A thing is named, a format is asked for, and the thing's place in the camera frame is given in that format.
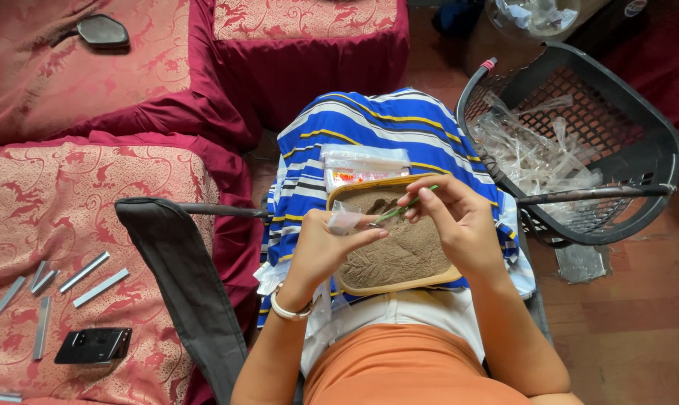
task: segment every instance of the mirror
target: mirror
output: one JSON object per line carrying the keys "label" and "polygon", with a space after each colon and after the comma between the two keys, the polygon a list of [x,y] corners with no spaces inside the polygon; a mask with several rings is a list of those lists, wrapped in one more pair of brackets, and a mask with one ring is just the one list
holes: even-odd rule
{"label": "mirror", "polygon": [[124,25],[104,14],[95,14],[81,20],[77,28],[60,35],[49,46],[54,48],[66,38],[78,34],[91,48],[122,48],[129,45],[129,34]]}

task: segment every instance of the black plastic basket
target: black plastic basket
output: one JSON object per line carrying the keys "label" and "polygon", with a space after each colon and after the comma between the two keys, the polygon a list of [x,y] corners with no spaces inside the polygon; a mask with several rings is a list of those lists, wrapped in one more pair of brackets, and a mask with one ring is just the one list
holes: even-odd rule
{"label": "black plastic basket", "polygon": [[[667,118],[596,60],[561,42],[545,45],[539,58],[509,76],[491,75],[494,59],[483,64],[462,92],[455,117],[497,185],[518,199],[525,231],[550,247],[620,241],[649,225],[667,205],[668,197],[650,196],[671,194],[656,192],[659,188],[675,189],[679,135]],[[611,189],[613,197],[579,208],[577,219],[566,225],[554,220],[541,205],[524,204],[529,198],[499,171],[494,158],[470,137],[467,128],[474,117],[490,110],[483,101],[487,92],[494,92],[509,109],[518,111],[573,95],[573,106],[532,112],[520,121],[534,132],[554,138],[552,117],[560,115],[567,121],[568,133],[578,134],[583,143],[592,146],[587,148],[592,152],[578,158],[588,169],[602,170],[604,185],[584,190],[584,197],[563,200],[587,200],[596,190]],[[552,237],[564,241],[544,240]]]}

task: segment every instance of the left hand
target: left hand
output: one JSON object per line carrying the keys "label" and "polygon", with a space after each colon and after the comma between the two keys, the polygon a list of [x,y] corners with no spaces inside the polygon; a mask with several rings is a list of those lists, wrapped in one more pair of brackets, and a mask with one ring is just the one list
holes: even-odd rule
{"label": "left hand", "polygon": [[[336,235],[327,226],[331,217],[332,211],[315,208],[309,210],[302,220],[292,264],[278,296],[288,307],[303,308],[312,299],[317,287],[347,260],[350,252],[389,235],[387,230],[381,228],[367,229],[353,235]],[[355,227],[363,229],[376,218],[363,216]]]}

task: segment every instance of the person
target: person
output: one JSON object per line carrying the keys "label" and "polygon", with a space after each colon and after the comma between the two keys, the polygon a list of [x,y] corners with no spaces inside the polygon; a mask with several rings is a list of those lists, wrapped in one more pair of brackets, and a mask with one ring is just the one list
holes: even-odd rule
{"label": "person", "polygon": [[[433,192],[431,185],[439,187]],[[392,301],[387,295],[353,305],[354,314],[362,313],[368,303],[368,308],[394,312],[375,321],[347,322],[355,330],[345,330],[307,373],[304,403],[582,404],[570,391],[569,373],[559,355],[509,279],[489,201],[451,175],[417,180],[407,186],[398,205],[406,206],[417,195],[418,203],[405,216],[411,223],[432,218],[444,254],[471,287],[444,293],[469,297],[470,302],[453,308],[461,300],[435,298],[417,289],[397,295],[394,307],[387,304]],[[280,309],[273,306],[239,373],[233,404],[292,403],[303,346],[305,354],[311,349],[305,343],[306,318],[297,321],[276,311],[300,313],[308,308],[315,289],[348,253],[389,235],[381,228],[335,235],[327,227],[331,216],[310,210],[303,218],[289,273],[276,294]],[[365,216],[360,225],[373,219]],[[471,344],[473,327],[479,338]],[[480,355],[487,359],[491,378],[479,363]]]}

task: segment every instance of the wristwatch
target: wristwatch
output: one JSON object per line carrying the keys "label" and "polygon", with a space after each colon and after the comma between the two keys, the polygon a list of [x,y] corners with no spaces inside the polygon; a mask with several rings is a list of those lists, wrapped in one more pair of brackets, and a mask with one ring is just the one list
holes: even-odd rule
{"label": "wristwatch", "polygon": [[280,282],[277,284],[277,288],[275,288],[274,291],[272,291],[272,294],[270,295],[270,302],[272,302],[272,310],[275,312],[275,314],[279,315],[280,317],[283,317],[284,319],[289,319],[290,321],[301,321],[302,319],[305,319],[309,317],[309,314],[312,313],[312,309],[314,309],[314,303],[310,301],[307,306],[302,308],[301,311],[299,312],[290,312],[289,310],[282,309],[282,307],[277,304],[277,293],[280,292],[280,288],[282,288],[283,282]]}

